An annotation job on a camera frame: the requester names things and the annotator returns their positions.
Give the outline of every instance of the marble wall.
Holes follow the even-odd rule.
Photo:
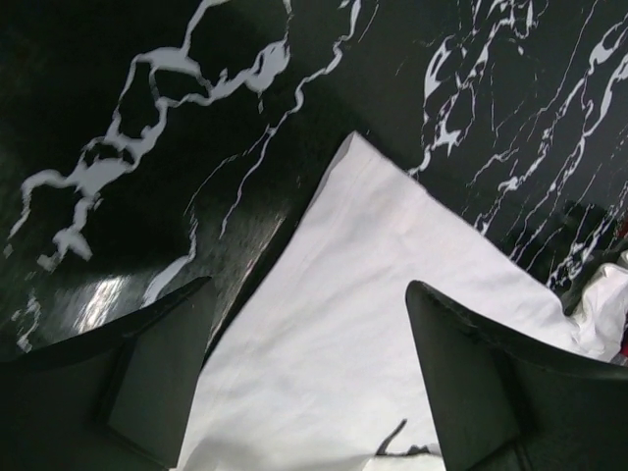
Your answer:
[[[557,292],[618,240],[623,2],[8,3],[4,355],[198,275],[219,333],[353,130]]]

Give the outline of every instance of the white fabric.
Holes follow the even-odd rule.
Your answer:
[[[581,326],[577,341],[598,359],[610,361],[621,348],[628,312],[628,251],[617,264],[603,264],[583,289],[572,315]]]
[[[389,452],[437,443],[404,300],[412,280],[541,341],[606,354],[595,325],[584,324],[594,347],[579,344],[588,333],[548,289],[353,134],[203,370],[179,469],[443,469],[432,456],[373,458],[402,419]]]

